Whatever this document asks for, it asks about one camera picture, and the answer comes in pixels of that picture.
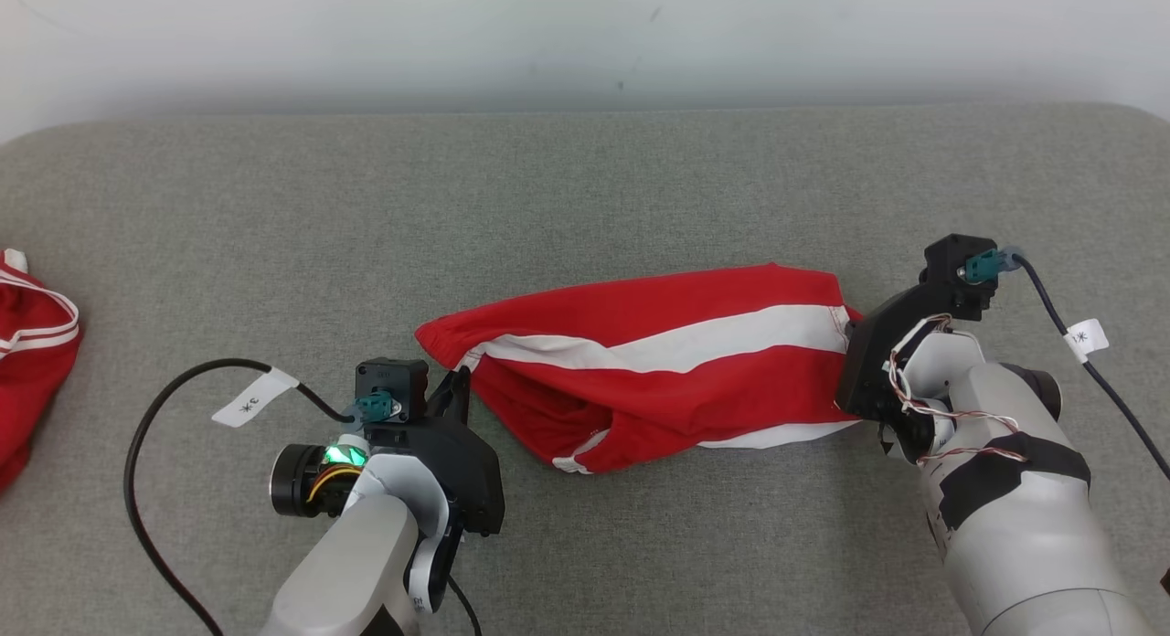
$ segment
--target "red and white striped fabric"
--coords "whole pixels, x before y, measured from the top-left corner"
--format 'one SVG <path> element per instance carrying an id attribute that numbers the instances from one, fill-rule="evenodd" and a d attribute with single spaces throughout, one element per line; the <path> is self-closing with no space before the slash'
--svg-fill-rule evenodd
<path id="1" fill-rule="evenodd" d="M 415 337 L 541 459 L 594 473 L 855 423 L 833 403 L 851 316 L 834 275 L 769 264 L 521 296 Z"/>
<path id="2" fill-rule="evenodd" d="M 77 357 L 77 306 L 28 274 L 23 254 L 0 257 L 0 490 L 28 462 L 28 440 Z"/>

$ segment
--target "gray table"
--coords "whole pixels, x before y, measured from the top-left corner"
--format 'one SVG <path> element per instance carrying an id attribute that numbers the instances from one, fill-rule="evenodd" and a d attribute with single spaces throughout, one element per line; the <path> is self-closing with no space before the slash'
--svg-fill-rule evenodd
<path id="1" fill-rule="evenodd" d="M 0 244 L 83 311 L 76 368 L 0 497 L 0 624 L 200 634 L 139 549 L 122 461 L 146 403 L 208 358 L 259 358 L 336 406 L 351 368 L 419 353 L 424 320 L 551 286 L 721 265 L 831 270 L 869 310 L 945 233 L 1024 246 L 1102 373 L 1170 451 L 1163 326 L 1170 125 L 1095 104 L 655 115 L 266 117 L 83 124 L 0 146 Z M 1023 275 L 975 329 L 1052 371 L 1133 592 L 1170 624 L 1170 485 L 1078 368 Z M 439 378 L 432 374 L 432 382 Z M 285 395 L 240 430 L 250 382 L 193 382 L 143 451 L 139 500 L 229 634 L 259 629 L 329 526 L 276 516 L 276 452 L 330 422 Z M 915 470 L 874 428 L 768 451 L 694 450 L 580 477 L 535 461 L 480 403 L 508 517 L 455 578 L 486 634 L 964 634 Z M 454 599 L 426 627 L 470 634 Z"/>

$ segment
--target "cable label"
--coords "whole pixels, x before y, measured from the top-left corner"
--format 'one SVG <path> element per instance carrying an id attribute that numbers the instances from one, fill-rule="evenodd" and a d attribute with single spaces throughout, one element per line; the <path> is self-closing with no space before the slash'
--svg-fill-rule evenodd
<path id="1" fill-rule="evenodd" d="M 240 428 L 250 422 L 253 416 L 259 415 L 260 410 L 271 403 L 277 395 L 284 394 L 298 385 L 301 381 L 296 378 L 273 366 L 271 371 L 255 379 L 248 389 L 245 389 L 235 400 L 212 415 L 212 420 L 221 424 L 229 424 L 232 428 Z"/>
<path id="2" fill-rule="evenodd" d="M 1074 324 L 1068 329 L 1065 340 L 1073 350 L 1073 355 L 1076 355 L 1076 361 L 1082 362 L 1082 365 L 1088 361 L 1088 353 L 1094 352 L 1094 350 L 1109 348 L 1109 340 L 1106 339 L 1104 331 L 1096 319 Z"/>

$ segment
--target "wires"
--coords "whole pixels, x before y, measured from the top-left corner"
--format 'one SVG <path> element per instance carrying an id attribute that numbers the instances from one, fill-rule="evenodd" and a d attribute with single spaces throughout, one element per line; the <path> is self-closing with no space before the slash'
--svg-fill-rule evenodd
<path id="1" fill-rule="evenodd" d="M 922 400 L 914 399 L 914 390 L 910 387 L 909 379 L 906 378 L 906 374 L 902 373 L 902 369 L 897 368 L 897 354 L 902 351 L 904 345 L 908 345 L 911 340 L 914 340 L 914 338 L 920 332 L 922 332 L 923 329 L 925 329 L 927 326 L 932 326 L 934 332 L 945 332 L 945 329 L 949 326 L 950 323 L 951 323 L 950 314 L 928 316 L 923 320 L 918 320 L 918 325 L 915 326 L 914 329 L 910 329 L 910 332 L 907 333 L 906 337 L 902 337 L 902 341 L 899 341 L 899 344 L 895 345 L 893 350 L 890 350 L 889 360 L 887 360 L 887 371 L 889 371 L 889 385 L 894 389 L 894 395 L 897 395 L 899 401 L 902 402 L 902 412 L 903 413 L 915 412 L 928 416 L 943 416 L 943 419 L 955 420 L 955 421 L 970 420 L 970 419 L 992 420 L 1002 424 L 1005 424 L 1007 430 L 1010 430 L 1011 433 L 1019 433 L 1020 424 L 1016 420 L 1011 419 L 1011 416 L 992 415 L 991 413 L 984 413 L 982 410 L 949 413 L 945 410 L 938 410 L 938 408 L 931 408 L 930 406 L 927 406 L 927 403 L 923 403 Z M 1027 458 L 1020 456 L 1020 454 L 1005 451 L 1003 449 L 997 449 L 994 448 L 994 445 L 986 445 L 986 448 L 983 449 L 957 448 L 957 449 L 951 449 L 950 451 L 947 451 L 944 454 L 934 454 L 934 456 L 930 456 L 930 454 L 924 454 L 924 456 L 920 456 L 917 461 L 921 464 L 921 462 L 944 458 L 947 456 L 952 456 L 952 454 L 997 454 L 997 456 L 1004 456 L 1013 461 L 1019 461 L 1019 462 L 1027 461 Z"/>
<path id="2" fill-rule="evenodd" d="M 1016 258 L 1016 262 L 1019 262 L 1019 265 L 1024 267 L 1025 272 L 1027 272 L 1027 277 L 1032 278 L 1032 283 L 1033 285 L 1035 285 L 1035 291 L 1038 295 L 1040 295 L 1040 303 L 1044 303 L 1045 311 L 1048 311 L 1048 316 L 1052 319 L 1052 323 L 1055 324 L 1057 331 L 1060 332 L 1061 337 L 1067 336 L 1068 329 L 1065 327 L 1065 320 L 1060 319 L 1060 314 L 1058 314 L 1057 307 L 1052 306 L 1052 299 L 1048 298 L 1048 291 L 1044 289 L 1044 283 L 1040 282 L 1040 275 L 1037 275 L 1035 269 L 1033 269 L 1031 262 L 1028 262 L 1027 258 L 1024 258 L 1023 254 L 1012 254 L 1012 258 Z M 1158 451 L 1157 445 L 1155 445 L 1154 441 L 1150 440 L 1150 436 L 1148 435 L 1148 433 L 1145 433 L 1145 429 L 1142 428 L 1142 424 L 1137 421 L 1137 416 L 1134 415 L 1133 410 L 1129 409 L 1129 406 L 1127 406 L 1124 400 L 1121 399 L 1120 394 L 1117 394 L 1114 387 L 1109 385 L 1107 379 L 1101 376 L 1101 374 L 1099 373 L 1099 371 L 1096 371 L 1096 367 L 1093 365 L 1093 362 L 1086 360 L 1081 366 L 1085 366 L 1085 369 L 1088 372 L 1089 376 L 1092 379 L 1095 379 L 1097 385 L 1101 386 L 1101 389 L 1103 389 L 1104 393 L 1109 396 L 1109 399 L 1113 400 L 1113 403 L 1117 406 L 1119 410 L 1121 410 L 1121 414 L 1126 417 L 1126 421 L 1129 422 L 1129 426 L 1133 427 L 1134 433 L 1137 434 L 1137 437 L 1140 437 L 1142 444 L 1144 444 L 1145 449 L 1150 452 L 1150 456 L 1154 458 L 1154 462 L 1157 462 L 1158 469 L 1162 470 L 1162 473 L 1165 475 L 1166 479 L 1170 479 L 1170 465 L 1166 464 L 1165 458 L 1162 457 L 1162 452 Z"/>
<path id="3" fill-rule="evenodd" d="M 312 484 L 312 490 L 309 491 L 309 498 L 305 499 L 305 504 L 312 504 L 312 500 L 317 497 L 317 491 L 321 490 L 325 483 L 339 477 L 339 475 L 362 475 L 362 470 L 355 465 L 331 465 L 326 468 L 326 472 L 319 475 L 317 481 Z"/>
<path id="4" fill-rule="evenodd" d="M 174 572 L 166 565 L 163 556 L 158 553 L 158 548 L 154 547 L 154 542 L 151 541 L 150 535 L 146 533 L 146 527 L 143 526 L 142 516 L 138 514 L 138 499 L 135 498 L 135 469 L 138 468 L 138 452 L 142 450 L 143 440 L 146 438 L 146 431 L 150 429 L 150 424 L 153 423 L 154 416 L 158 415 L 163 403 L 171 398 L 179 387 L 186 385 L 190 379 L 200 376 L 208 371 L 229 368 L 229 366 L 238 366 L 238 368 L 260 371 L 260 373 L 267 374 L 271 371 L 271 366 L 264 365 L 264 362 L 255 362 L 253 360 L 242 360 L 242 358 L 226 358 L 225 360 L 214 360 L 209 362 L 202 362 L 199 366 L 192 366 L 191 369 L 184 371 L 179 374 L 179 378 L 172 379 L 171 383 L 163 387 L 163 392 L 156 395 L 154 401 L 150 403 L 150 408 L 146 408 L 146 414 L 143 415 L 142 422 L 138 423 L 138 430 L 135 431 L 135 437 L 130 441 L 130 451 L 126 452 L 126 468 L 122 475 L 122 495 L 126 504 L 126 517 L 130 518 L 130 527 L 133 528 L 135 535 L 138 537 L 138 544 L 142 545 L 143 549 L 146 552 L 146 556 L 150 558 L 150 562 L 154 565 L 154 569 L 163 575 L 163 580 L 166 581 L 167 586 L 171 587 L 184 602 L 191 607 L 191 610 L 195 611 L 199 620 L 204 622 L 207 630 L 212 632 L 213 636 L 223 636 L 223 631 L 220 629 L 219 624 L 211 616 L 206 608 L 191 590 L 187 590 L 187 586 L 184 586 L 179 578 L 174 576 Z M 333 412 L 333 408 L 329 407 L 314 390 L 304 386 L 304 382 L 296 387 L 296 390 L 309 399 L 314 406 L 321 408 L 329 419 L 336 422 L 350 423 L 353 421 L 353 416 L 342 416 Z"/>
<path id="5" fill-rule="evenodd" d="M 954 456 L 954 454 L 977 454 L 977 456 L 978 454 L 997 454 L 997 456 L 1003 456 L 1004 458 L 1010 458 L 1016 462 L 1027 462 L 1027 458 L 1020 456 L 1020 454 L 1009 451 L 1007 449 L 999 449 L 998 445 L 984 445 L 982 449 L 975 448 L 973 445 L 958 445 L 956 449 L 941 454 L 934 454 L 934 456 L 920 456 L 918 462 L 937 461 L 938 458 Z"/>
<path id="6" fill-rule="evenodd" d="M 450 586 L 450 589 L 455 592 L 455 596 L 459 597 L 459 602 L 467 609 L 467 617 L 472 620 L 472 629 L 475 631 L 475 636 L 483 636 L 483 630 L 480 629 L 480 618 L 475 617 L 475 609 L 472 608 L 472 602 L 467 601 L 467 595 L 463 594 L 463 589 L 459 587 L 459 583 L 455 583 L 454 576 L 447 578 L 447 586 Z"/>

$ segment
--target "red and white wire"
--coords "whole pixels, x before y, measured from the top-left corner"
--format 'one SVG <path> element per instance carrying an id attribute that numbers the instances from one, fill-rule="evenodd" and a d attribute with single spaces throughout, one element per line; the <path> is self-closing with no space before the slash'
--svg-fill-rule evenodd
<path id="1" fill-rule="evenodd" d="M 924 324 L 935 324 L 936 332 L 943 331 L 944 327 L 949 325 L 949 323 L 951 323 L 950 314 L 928 316 L 928 318 L 924 319 Z M 909 340 L 911 336 L 913 333 L 908 333 L 907 338 L 903 339 L 903 341 Z M 1019 433 L 1020 430 L 1019 422 L 1013 420 L 1011 416 L 993 415 L 991 413 L 982 410 L 949 413 L 945 410 L 938 410 L 938 408 L 931 408 L 930 406 L 927 406 L 927 403 L 923 403 L 920 400 L 915 400 L 909 379 L 906 378 L 906 374 L 902 373 L 902 369 L 897 368 L 897 353 L 901 346 L 902 345 L 896 345 L 894 350 L 890 350 L 888 371 L 889 371 L 889 385 L 894 389 L 894 395 L 897 395 L 899 401 L 902 402 L 902 412 L 913 410 L 918 414 L 943 416 L 943 419 L 950 419 L 950 420 L 969 420 L 969 419 L 992 420 L 1006 427 L 1007 430 L 1011 433 Z M 961 445 L 961 448 L 951 449 L 950 451 L 945 451 L 943 454 L 932 454 L 932 456 L 921 456 L 918 458 L 918 462 L 944 458 L 947 456 L 952 456 L 952 454 L 998 454 L 998 456 L 1004 456 L 1013 461 L 1019 461 L 1019 462 L 1027 461 L 1027 458 L 1020 456 L 1020 454 L 1016 454 L 1013 451 L 1007 451 L 1004 449 L 998 449 L 994 445 L 986 445 L 985 448 L 969 448 L 969 445 Z"/>

